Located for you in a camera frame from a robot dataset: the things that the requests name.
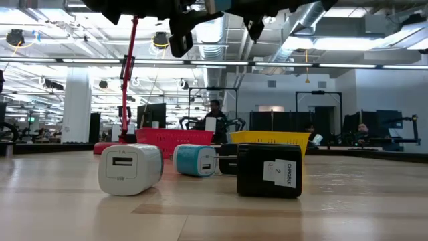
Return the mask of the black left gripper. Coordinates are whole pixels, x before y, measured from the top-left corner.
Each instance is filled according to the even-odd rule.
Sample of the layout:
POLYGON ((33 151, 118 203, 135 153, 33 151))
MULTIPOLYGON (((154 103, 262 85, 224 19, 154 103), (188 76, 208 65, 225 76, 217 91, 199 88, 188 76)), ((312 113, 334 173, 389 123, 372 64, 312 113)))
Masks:
POLYGON ((209 14, 206 11, 188 10, 195 1, 187 0, 82 0, 91 11, 101 13, 114 25, 122 15, 138 18, 156 17, 159 20, 170 19, 171 54, 180 58, 193 47, 191 31, 196 25, 223 17, 223 12, 209 14))

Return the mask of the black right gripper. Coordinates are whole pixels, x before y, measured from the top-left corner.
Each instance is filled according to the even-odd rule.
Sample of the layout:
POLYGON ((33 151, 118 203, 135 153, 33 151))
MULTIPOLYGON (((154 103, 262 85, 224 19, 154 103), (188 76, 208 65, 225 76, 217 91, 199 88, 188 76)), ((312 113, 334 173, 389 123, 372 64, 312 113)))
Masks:
POLYGON ((289 9, 295 12, 297 8, 310 3, 321 3, 324 10, 329 10, 338 0, 238 0, 232 1, 232 14, 243 18, 250 38, 257 42, 265 27, 263 17, 274 17, 279 11, 289 9))

